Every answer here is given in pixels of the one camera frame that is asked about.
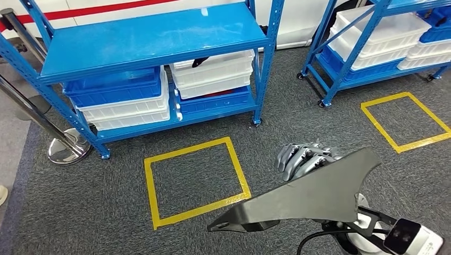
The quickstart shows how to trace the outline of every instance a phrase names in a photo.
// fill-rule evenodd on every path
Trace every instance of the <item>plastic bin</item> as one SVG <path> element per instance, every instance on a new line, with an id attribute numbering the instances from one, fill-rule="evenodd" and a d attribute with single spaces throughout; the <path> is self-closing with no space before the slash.
<path id="1" fill-rule="evenodd" d="M 199 81 L 214 81 L 252 68 L 253 50 L 244 50 L 211 56 L 200 66 L 192 68 L 193 60 L 170 64 L 172 77 L 180 87 L 197 84 Z"/>
<path id="2" fill-rule="evenodd" d="M 136 126 L 148 123 L 155 123 L 160 121 L 167 121 L 171 118 L 169 105 L 162 110 L 149 111 L 139 114 L 116 116 L 111 118 L 101 118 L 92 123 L 96 126 L 97 130 L 118 129 L 127 126 Z"/>
<path id="3" fill-rule="evenodd" d="M 160 80 L 161 93 L 157 97 L 76 108 L 83 112 L 83 115 L 89 122 L 115 116 L 139 114 L 152 110 L 163 110 L 167 107 L 169 100 L 168 77 L 164 68 L 161 68 Z"/>
<path id="4" fill-rule="evenodd" d="M 337 12 L 337 20 L 333 25 L 335 31 L 342 30 L 352 21 L 366 12 L 372 5 Z M 357 40 L 362 35 L 371 14 L 363 18 L 360 22 L 352 26 L 340 37 L 344 39 L 352 48 L 355 47 Z M 416 43 L 420 37 L 431 28 L 427 22 L 423 21 L 414 13 L 403 13 L 399 15 L 383 17 L 374 29 L 361 54 L 374 54 L 376 52 L 385 52 L 401 46 L 408 46 Z"/>
<path id="5" fill-rule="evenodd" d="M 341 71 L 341 68 L 345 64 L 343 59 L 338 55 L 335 51 L 333 51 L 329 46 L 326 46 L 324 50 L 320 53 L 320 58 L 326 61 L 332 69 L 338 74 Z M 396 69 L 396 66 L 403 60 L 396 59 L 387 63 L 375 65 L 372 67 L 367 67 L 360 69 L 358 71 L 349 70 L 348 74 L 343 78 L 345 81 L 352 81 L 364 77 L 368 77 L 375 74 L 380 74 L 384 72 L 391 71 Z"/>
<path id="6" fill-rule="evenodd" d="M 77 107 L 117 103 L 161 95 L 160 67 L 97 76 L 64 84 Z"/>
<path id="7" fill-rule="evenodd" d="M 244 86 L 230 91 L 223 91 L 225 93 L 219 93 L 220 95 L 211 94 L 190 99 L 181 99 L 178 96 L 179 94 L 177 89 L 174 92 L 176 93 L 180 110 L 182 114 L 185 115 L 211 109 L 245 104 L 249 101 L 250 86 Z"/>
<path id="8" fill-rule="evenodd" d="M 428 55 L 435 53 L 449 53 L 451 52 L 451 39 L 442 41 L 433 41 L 428 43 L 418 42 L 412 49 L 409 50 L 410 57 Z"/>
<path id="9" fill-rule="evenodd" d="M 174 80 L 174 83 L 180 92 L 180 97 L 182 99 L 187 99 L 247 86 L 250 84 L 251 74 L 252 67 L 250 66 L 245 71 L 228 76 L 222 76 L 220 79 L 215 81 L 198 81 L 197 83 L 192 83 L 189 86 L 179 86 L 176 80 Z"/>
<path id="10" fill-rule="evenodd" d="M 335 35 L 336 31 L 331 28 L 331 35 Z M 352 65 L 352 70 L 360 70 L 370 66 L 375 66 L 387 62 L 391 62 L 393 60 L 398 60 L 400 58 L 404 58 L 407 56 L 407 53 L 410 51 L 412 47 L 414 47 L 416 43 L 409 44 L 407 46 L 400 46 L 397 48 L 393 48 L 389 51 L 375 52 L 371 54 L 360 53 Z M 343 38 L 338 37 L 333 40 L 330 44 L 330 49 L 334 50 L 342 59 L 347 59 L 353 47 L 348 44 Z"/>
<path id="11" fill-rule="evenodd" d="M 449 53 L 434 53 L 419 56 L 407 56 L 399 65 L 398 69 L 405 70 L 416 67 L 436 65 L 451 61 L 451 52 Z"/>
<path id="12" fill-rule="evenodd" d="M 428 17 L 427 13 L 428 10 L 417 12 L 424 21 L 432 26 L 421 36 L 420 42 L 430 43 L 451 39 L 451 6 L 434 8 Z"/>

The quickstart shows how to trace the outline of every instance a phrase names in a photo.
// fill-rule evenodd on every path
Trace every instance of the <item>blue metal shelf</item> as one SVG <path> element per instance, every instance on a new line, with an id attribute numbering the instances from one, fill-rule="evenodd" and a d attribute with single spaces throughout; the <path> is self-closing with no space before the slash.
<path id="1" fill-rule="evenodd" d="M 227 117 L 230 115 L 245 113 L 245 112 L 251 112 L 257 109 L 257 104 L 255 103 L 255 99 L 252 97 L 252 95 L 249 94 L 248 103 L 227 107 L 227 108 L 220 108 L 220 109 L 213 109 L 213 110 L 206 110 L 201 113 L 192 113 L 192 114 L 186 114 L 183 115 L 183 119 L 181 121 L 177 118 L 177 110 L 174 106 L 175 102 L 175 95 L 174 95 L 174 84 L 171 83 L 169 85 L 169 102 L 171 106 L 171 119 L 168 121 L 163 122 L 157 122 L 157 123 L 151 123 L 151 124 L 144 124 L 144 125 L 137 125 L 137 126 L 130 126 L 130 127 L 124 127 L 120 129 L 111 129 L 111 130 L 103 130 L 99 131 L 97 136 L 99 138 L 99 141 L 102 143 L 107 142 L 113 142 L 118 141 L 126 138 L 135 137 L 137 135 L 143 135 L 143 134 L 149 134 L 154 133 L 166 129 L 173 129 L 178 128 L 185 125 L 191 125 L 194 123 L 199 123 L 203 121 L 209 121 L 213 120 L 215 118 L 222 118 Z"/>
<path id="2" fill-rule="evenodd" d="M 80 25 L 55 31 L 39 80 L 52 84 L 135 70 L 268 41 L 245 3 Z"/>
<path id="3" fill-rule="evenodd" d="M 451 62 L 449 62 L 410 70 L 398 70 L 396 67 L 392 65 L 394 63 L 393 62 L 390 63 L 390 65 L 387 63 L 387 65 L 384 66 L 383 68 L 382 66 L 380 66 L 381 68 L 380 73 L 374 75 L 368 74 L 368 76 L 362 78 L 356 76 L 353 77 L 352 79 L 349 79 L 350 76 L 353 76 L 351 70 L 352 65 L 354 64 L 360 51 L 368 41 L 368 38 L 370 37 L 374 28 L 379 24 L 382 17 L 406 12 L 431 9 L 445 5 L 451 5 L 451 0 L 371 0 L 371 1 L 374 3 L 374 5 L 368 11 L 366 11 L 364 14 L 362 14 L 360 17 L 355 19 L 347 26 L 345 26 L 341 31 L 336 33 L 333 37 L 329 38 L 326 42 L 321 43 L 325 30 L 328 27 L 327 25 L 333 14 L 333 9 L 335 8 L 337 0 L 330 0 L 328 2 L 328 5 L 324 12 L 324 16 L 318 27 L 315 38 L 313 39 L 312 45 L 310 46 L 310 51 L 308 52 L 307 59 L 304 63 L 304 66 L 301 69 L 301 72 L 298 74 L 298 77 L 301 79 L 303 77 L 306 77 L 308 73 L 311 72 L 312 75 L 316 78 L 316 80 L 320 84 L 320 86 L 324 89 L 325 95 L 319 102 L 320 106 L 323 107 L 331 106 L 332 98 L 340 90 L 354 88 L 365 84 L 388 80 L 396 77 L 401 77 L 411 73 L 433 69 L 435 67 L 439 67 L 440 69 L 433 75 L 433 77 L 439 79 L 441 73 L 451 65 Z M 320 50 L 324 49 L 328 43 L 339 37 L 346 30 L 354 26 L 358 21 L 362 20 L 364 17 L 368 15 L 371 15 L 371 17 L 368 20 L 366 27 L 362 31 L 362 35 L 357 40 L 354 48 L 349 54 L 347 60 L 344 62 L 343 66 L 341 68 L 339 67 L 332 68 L 332 66 L 330 66 L 330 64 L 321 56 L 321 54 L 319 54 Z M 331 86 L 328 86 L 326 82 L 318 74 L 318 72 L 315 70 L 315 68 L 313 67 L 314 61 L 318 61 L 319 65 L 326 71 L 327 75 L 330 78 L 332 78 L 333 83 Z"/>
<path id="4" fill-rule="evenodd" d="M 41 74 L 0 36 L 0 54 L 100 153 L 109 158 L 105 143 L 253 111 L 261 123 L 274 46 L 284 0 L 273 0 L 265 35 L 255 20 L 255 0 L 132 19 L 54 29 L 35 0 L 19 0 L 35 21 L 48 48 Z M 264 47 L 260 67 L 258 48 Z M 83 115 L 53 90 L 52 84 L 134 71 L 162 64 L 253 49 L 255 97 L 245 104 L 205 110 L 166 122 L 99 131 L 94 134 Z"/>
<path id="5" fill-rule="evenodd" d="M 370 1 L 374 4 L 382 2 L 382 0 Z M 384 16 L 416 12 L 446 5 L 451 5 L 451 0 L 392 0 L 384 12 Z"/>

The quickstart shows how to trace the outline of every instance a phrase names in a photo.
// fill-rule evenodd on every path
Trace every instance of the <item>yellow floor marking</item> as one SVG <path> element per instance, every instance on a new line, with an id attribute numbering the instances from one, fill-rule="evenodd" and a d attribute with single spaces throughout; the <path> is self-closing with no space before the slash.
<path id="1" fill-rule="evenodd" d="M 154 185 L 154 178 L 153 178 L 153 174 L 152 174 L 151 163 L 157 162 L 160 160 L 164 160 L 164 159 L 168 159 L 168 158 L 173 158 L 176 156 L 181 156 L 183 154 L 202 150 L 202 149 L 205 149 L 208 147 L 217 146 L 222 143 L 225 143 L 225 145 L 227 146 L 227 150 L 229 152 L 230 158 L 233 163 L 233 167 L 235 168 L 235 171 L 237 173 L 238 180 L 239 180 L 239 183 L 240 183 L 240 186 L 241 186 L 241 189 L 243 190 L 243 192 L 238 195 L 233 195 L 229 198 L 225 198 L 225 199 L 213 202 L 213 203 L 205 205 L 205 206 L 201 206 L 201 207 L 189 210 L 189 211 L 182 212 L 180 214 L 176 214 L 176 215 L 173 215 L 173 216 L 170 216 L 167 218 L 160 219 L 160 213 L 158 212 L 158 203 L 157 203 L 157 198 L 156 198 L 156 193 L 155 193 L 155 185 Z M 152 222 L 153 222 L 154 230 L 156 230 L 158 227 L 161 227 L 164 225 L 181 222 L 182 220 L 189 219 L 189 218 L 207 213 L 209 211 L 213 211 L 213 210 L 219 209 L 221 207 L 231 205 L 231 204 L 239 202 L 241 200 L 251 198 L 249 186 L 247 185 L 246 178 L 244 177 L 243 170 L 241 169 L 237 154 L 235 152 L 235 149 L 233 148 L 233 144 L 232 144 L 232 141 L 230 140 L 230 137 L 224 137 L 224 138 L 216 139 L 213 141 L 204 142 L 199 145 L 191 146 L 188 148 L 184 148 L 184 149 L 172 151 L 169 153 L 157 155 L 154 157 L 146 158 L 146 159 L 144 159 L 144 169 L 145 169 L 145 173 L 146 173 L 147 192 L 149 195 L 149 203 L 150 203 L 150 207 L 151 207 Z"/>
<path id="2" fill-rule="evenodd" d="M 429 117 L 431 117 L 437 124 L 439 124 L 446 133 L 439 134 L 434 137 L 426 138 L 420 141 L 411 142 L 406 145 L 399 146 L 393 138 L 383 129 L 383 127 L 379 124 L 379 122 L 374 118 L 374 116 L 370 113 L 370 111 L 367 109 L 367 107 L 372 105 L 377 105 L 381 103 L 385 103 L 388 101 L 392 101 L 395 99 L 403 98 L 403 97 L 409 97 L 411 100 L 413 100 L 424 112 L 426 112 Z M 370 119 L 371 123 L 376 127 L 376 129 L 387 139 L 388 143 L 394 148 L 394 150 L 397 153 L 405 152 L 407 150 L 412 150 L 421 146 L 430 145 L 431 143 L 443 141 L 445 139 L 451 138 L 451 129 L 443 122 L 441 119 L 439 119 L 433 112 L 431 112 L 430 109 L 426 107 L 426 105 L 422 104 L 413 94 L 410 92 L 401 92 L 395 95 L 391 95 L 388 97 L 382 97 L 378 98 L 372 101 L 364 102 L 361 104 L 361 109 L 363 113 Z"/>

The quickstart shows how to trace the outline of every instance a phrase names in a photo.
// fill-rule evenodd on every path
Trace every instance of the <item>robotic finger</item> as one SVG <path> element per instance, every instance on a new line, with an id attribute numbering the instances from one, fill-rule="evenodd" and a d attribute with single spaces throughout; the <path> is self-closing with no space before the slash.
<path id="1" fill-rule="evenodd" d="M 293 177 L 294 170 L 307 158 L 309 151 L 309 147 L 302 147 L 294 154 L 283 170 L 284 181 L 288 182 Z"/>
<path id="2" fill-rule="evenodd" d="M 311 159 L 309 159 L 306 163 L 304 163 L 302 166 L 296 169 L 293 179 L 301 178 L 302 176 L 307 175 L 324 162 L 332 163 L 335 162 L 335 159 L 323 154 L 313 155 Z"/>
<path id="3" fill-rule="evenodd" d="M 288 182 L 294 175 L 295 169 L 305 163 L 309 157 L 315 154 L 320 155 L 328 155 L 330 154 L 329 150 L 323 150 L 317 147 L 301 147 L 299 150 L 293 155 L 293 157 L 286 164 L 285 170 L 283 172 L 283 180 Z"/>
<path id="4" fill-rule="evenodd" d="M 287 152 L 288 148 L 293 145 L 293 143 L 284 144 L 282 149 L 280 150 L 279 154 L 277 154 L 277 158 L 275 159 L 275 169 L 279 169 L 280 163 L 282 161 L 282 157 Z"/>

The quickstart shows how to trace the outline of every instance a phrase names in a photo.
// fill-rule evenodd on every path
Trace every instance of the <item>chrome stanchion base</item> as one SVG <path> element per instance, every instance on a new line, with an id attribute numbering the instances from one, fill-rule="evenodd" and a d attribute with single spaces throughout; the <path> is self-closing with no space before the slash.
<path id="1" fill-rule="evenodd" d="M 68 129 L 64 131 L 64 135 L 73 141 L 81 154 L 74 152 L 55 138 L 48 149 L 48 159 L 58 165 L 72 165 L 84 159 L 91 149 L 89 142 L 76 129 Z"/>

